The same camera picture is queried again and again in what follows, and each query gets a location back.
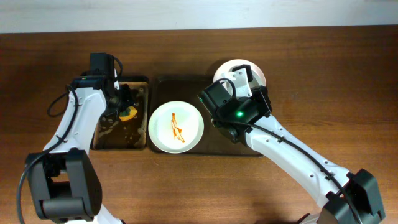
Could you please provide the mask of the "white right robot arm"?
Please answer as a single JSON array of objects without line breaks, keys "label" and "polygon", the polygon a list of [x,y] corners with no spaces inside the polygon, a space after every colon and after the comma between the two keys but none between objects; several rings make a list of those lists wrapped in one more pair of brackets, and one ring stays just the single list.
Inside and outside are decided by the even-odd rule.
[{"label": "white right robot arm", "polygon": [[198,98],[222,135],[266,156],[321,207],[320,213],[308,213],[300,223],[377,224],[385,219],[376,178],[365,169],[354,174],[336,165],[290,134],[271,114],[266,87],[239,96],[236,88],[228,91],[216,81]]}]

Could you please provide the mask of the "yellow green scrub sponge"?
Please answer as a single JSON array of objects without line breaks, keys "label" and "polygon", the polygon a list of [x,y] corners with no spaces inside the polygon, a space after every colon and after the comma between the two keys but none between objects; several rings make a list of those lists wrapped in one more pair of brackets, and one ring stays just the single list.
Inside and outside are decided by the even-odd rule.
[{"label": "yellow green scrub sponge", "polygon": [[133,106],[127,107],[125,110],[119,113],[119,119],[122,122],[129,121],[133,119],[137,114],[137,110]]}]

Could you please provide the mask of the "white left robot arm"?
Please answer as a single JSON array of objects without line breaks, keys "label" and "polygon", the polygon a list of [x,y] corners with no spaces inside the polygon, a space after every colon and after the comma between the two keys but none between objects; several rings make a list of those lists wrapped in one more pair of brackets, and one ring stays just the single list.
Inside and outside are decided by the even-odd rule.
[{"label": "white left robot arm", "polygon": [[17,187],[17,214],[24,222],[21,192],[29,188],[37,216],[54,223],[122,223],[103,205],[100,180],[89,159],[98,121],[114,115],[129,121],[137,110],[128,85],[120,85],[119,59],[92,53],[90,68],[67,85],[67,105],[52,139],[41,153],[32,153]]}]

